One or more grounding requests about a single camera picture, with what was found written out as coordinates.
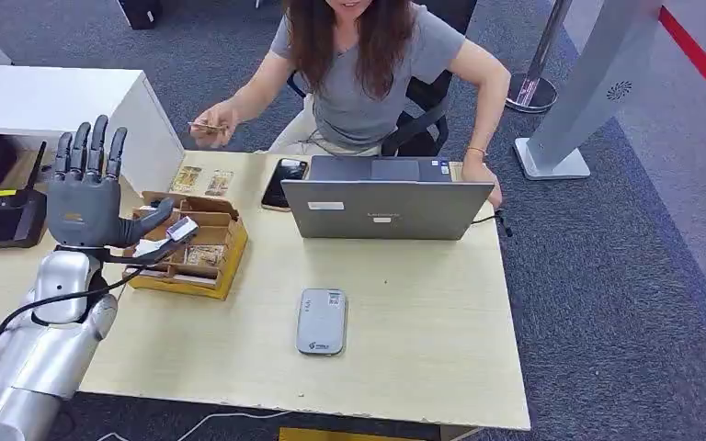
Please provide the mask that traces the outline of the person's left hand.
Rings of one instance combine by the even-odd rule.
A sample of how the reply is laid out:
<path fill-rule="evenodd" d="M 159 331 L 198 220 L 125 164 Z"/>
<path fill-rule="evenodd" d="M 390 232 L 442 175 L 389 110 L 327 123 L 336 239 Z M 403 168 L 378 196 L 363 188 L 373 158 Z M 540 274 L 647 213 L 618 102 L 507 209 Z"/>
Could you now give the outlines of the person's left hand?
<path fill-rule="evenodd" d="M 461 176 L 465 182 L 492 184 L 493 189 L 488 197 L 488 201 L 491 203 L 494 210 L 500 208 L 503 202 L 503 194 L 499 180 L 482 159 L 465 158 L 461 166 Z"/>

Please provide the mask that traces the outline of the person's right hand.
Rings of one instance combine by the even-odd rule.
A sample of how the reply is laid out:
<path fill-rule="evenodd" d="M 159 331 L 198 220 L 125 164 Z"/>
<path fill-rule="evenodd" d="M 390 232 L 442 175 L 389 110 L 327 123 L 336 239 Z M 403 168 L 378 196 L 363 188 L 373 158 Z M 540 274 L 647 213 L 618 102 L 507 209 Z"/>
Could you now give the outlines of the person's right hand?
<path fill-rule="evenodd" d="M 209 107 L 188 125 L 198 147 L 218 149 L 229 143 L 238 124 L 236 108 L 226 100 Z"/>

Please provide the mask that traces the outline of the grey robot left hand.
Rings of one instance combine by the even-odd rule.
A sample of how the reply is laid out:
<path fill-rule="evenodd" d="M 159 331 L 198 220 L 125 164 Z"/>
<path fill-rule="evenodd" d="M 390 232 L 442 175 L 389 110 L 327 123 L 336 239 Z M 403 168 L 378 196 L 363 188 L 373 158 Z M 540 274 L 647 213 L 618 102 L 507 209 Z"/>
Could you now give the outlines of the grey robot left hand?
<path fill-rule="evenodd" d="M 56 242 L 68 247 L 128 248 L 164 221 L 174 208 L 164 198 L 136 220 L 120 216 L 120 169 L 128 129 L 120 127 L 105 150 L 108 117 L 82 123 L 58 141 L 47 192 L 47 223 Z"/>

